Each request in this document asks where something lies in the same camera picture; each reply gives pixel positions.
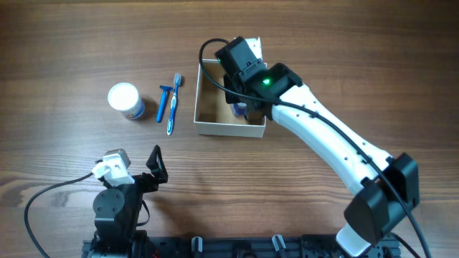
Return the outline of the dark blue sanitizer bottle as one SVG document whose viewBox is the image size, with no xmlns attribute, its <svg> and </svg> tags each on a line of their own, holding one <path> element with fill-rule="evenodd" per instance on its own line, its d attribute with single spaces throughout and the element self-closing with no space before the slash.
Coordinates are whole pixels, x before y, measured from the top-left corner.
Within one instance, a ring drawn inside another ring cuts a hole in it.
<svg viewBox="0 0 459 258">
<path fill-rule="evenodd" d="M 245 116 L 247 105 L 243 102 L 234 103 L 230 105 L 231 111 L 236 117 Z"/>
</svg>

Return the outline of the white floral cream tube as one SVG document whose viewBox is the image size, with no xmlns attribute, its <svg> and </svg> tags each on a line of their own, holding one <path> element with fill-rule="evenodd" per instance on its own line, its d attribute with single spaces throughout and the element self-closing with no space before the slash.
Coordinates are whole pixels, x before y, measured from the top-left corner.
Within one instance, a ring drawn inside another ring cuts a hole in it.
<svg viewBox="0 0 459 258">
<path fill-rule="evenodd" d="M 238 63 L 242 64 L 253 63 L 262 59 L 260 38 L 235 38 L 235 45 L 231 48 L 230 53 Z"/>
</svg>

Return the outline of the white cotton swab container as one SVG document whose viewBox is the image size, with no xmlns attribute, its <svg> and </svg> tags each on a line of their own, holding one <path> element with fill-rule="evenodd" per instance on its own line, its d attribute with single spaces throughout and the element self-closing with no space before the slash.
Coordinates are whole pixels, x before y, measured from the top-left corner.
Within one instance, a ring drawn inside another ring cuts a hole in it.
<svg viewBox="0 0 459 258">
<path fill-rule="evenodd" d="M 128 82 L 118 83 L 109 90 L 108 103 L 128 120 L 140 118 L 145 111 L 145 104 L 137 88 Z"/>
</svg>

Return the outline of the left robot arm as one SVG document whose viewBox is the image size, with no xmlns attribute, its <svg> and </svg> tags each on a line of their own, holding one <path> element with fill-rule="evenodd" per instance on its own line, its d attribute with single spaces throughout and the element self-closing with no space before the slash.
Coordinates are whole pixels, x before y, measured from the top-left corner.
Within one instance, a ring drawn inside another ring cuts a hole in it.
<svg viewBox="0 0 459 258">
<path fill-rule="evenodd" d="M 132 176 L 131 161 L 122 148 L 108 151 L 92 169 L 105 190 L 93 201 L 94 237 L 83 242 L 82 256 L 91 257 L 160 257 L 160 251 L 139 230 L 146 222 L 138 220 L 141 209 L 148 211 L 143 195 L 158 190 L 168 182 L 161 148 L 155 145 L 146 161 L 148 173 Z"/>
</svg>

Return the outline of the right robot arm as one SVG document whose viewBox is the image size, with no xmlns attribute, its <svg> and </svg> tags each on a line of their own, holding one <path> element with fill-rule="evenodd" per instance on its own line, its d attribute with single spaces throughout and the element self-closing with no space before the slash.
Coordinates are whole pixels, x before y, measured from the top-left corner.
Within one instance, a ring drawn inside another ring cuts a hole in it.
<svg viewBox="0 0 459 258">
<path fill-rule="evenodd" d="M 376 246 L 403 219 L 425 239 L 412 210 L 420 202 L 418 165 L 365 141 L 328 111 L 290 68 L 260 60 L 223 67 L 228 102 L 244 102 L 297 135 L 339 176 L 353 195 L 336 242 L 350 257 Z"/>
</svg>

